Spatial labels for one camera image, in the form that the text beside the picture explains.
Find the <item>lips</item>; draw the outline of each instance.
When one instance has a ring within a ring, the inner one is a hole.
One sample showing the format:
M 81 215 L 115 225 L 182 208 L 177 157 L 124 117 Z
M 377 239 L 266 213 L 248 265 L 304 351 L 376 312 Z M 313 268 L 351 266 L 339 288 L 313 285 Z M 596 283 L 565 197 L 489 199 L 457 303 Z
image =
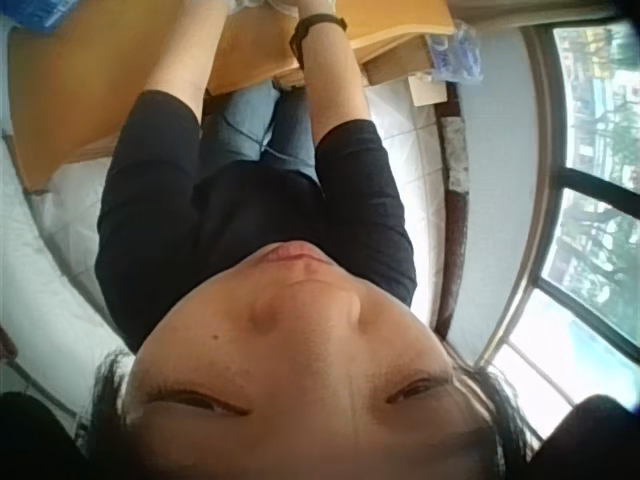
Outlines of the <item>lips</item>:
M 296 260 L 311 260 L 326 265 L 335 265 L 320 249 L 307 242 L 287 242 L 269 251 L 263 258 L 263 262 L 293 262 Z

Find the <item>tiled floor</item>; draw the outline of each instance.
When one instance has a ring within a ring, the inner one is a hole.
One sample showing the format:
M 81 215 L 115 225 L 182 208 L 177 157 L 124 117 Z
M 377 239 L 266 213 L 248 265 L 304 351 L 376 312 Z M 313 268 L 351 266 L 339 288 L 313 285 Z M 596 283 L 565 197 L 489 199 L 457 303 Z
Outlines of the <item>tiled floor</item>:
M 437 312 L 433 299 L 439 299 L 444 263 L 444 185 L 434 110 L 413 106 L 406 80 L 368 88 L 367 97 L 389 152 L 415 247 L 419 286 L 413 309 L 429 322 Z M 51 180 L 49 193 L 31 197 L 34 218 L 62 270 L 105 316 L 93 263 L 108 165 L 109 159 L 103 159 L 65 166 Z

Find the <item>desk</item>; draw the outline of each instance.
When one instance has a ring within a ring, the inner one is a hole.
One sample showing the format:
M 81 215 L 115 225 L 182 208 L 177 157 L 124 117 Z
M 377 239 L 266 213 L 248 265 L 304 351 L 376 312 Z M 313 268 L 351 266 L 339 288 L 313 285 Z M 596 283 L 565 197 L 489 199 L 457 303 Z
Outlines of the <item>desk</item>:
M 28 191 L 46 186 L 79 149 L 113 136 L 158 61 L 181 0 L 84 0 L 50 37 L 14 30 L 9 96 L 14 156 Z M 360 62 L 423 33 L 451 33 L 446 0 L 338 0 Z M 296 19 L 269 5 L 227 21 L 213 94 L 295 74 Z

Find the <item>person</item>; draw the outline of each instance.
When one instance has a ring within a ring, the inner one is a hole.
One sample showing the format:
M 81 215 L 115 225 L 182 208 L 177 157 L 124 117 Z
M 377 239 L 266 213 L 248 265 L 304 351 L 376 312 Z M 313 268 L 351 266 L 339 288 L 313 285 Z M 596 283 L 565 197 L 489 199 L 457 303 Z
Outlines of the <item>person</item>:
M 135 359 L 126 388 L 117 360 L 98 386 L 89 458 L 138 478 L 517 472 L 508 400 L 409 308 L 413 247 L 345 25 L 328 0 L 289 4 L 305 89 L 216 97 L 201 128 L 228 5 L 184 0 L 121 132 L 95 270 Z

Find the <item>blue jeans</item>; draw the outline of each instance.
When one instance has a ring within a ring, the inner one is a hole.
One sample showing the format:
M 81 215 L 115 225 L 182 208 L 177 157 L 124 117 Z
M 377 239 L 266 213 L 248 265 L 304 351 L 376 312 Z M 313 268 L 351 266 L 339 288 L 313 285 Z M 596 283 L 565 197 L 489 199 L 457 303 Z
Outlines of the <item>blue jeans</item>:
M 203 124 L 201 178 L 236 160 L 266 162 L 317 181 L 306 91 L 279 92 L 266 81 L 214 99 Z

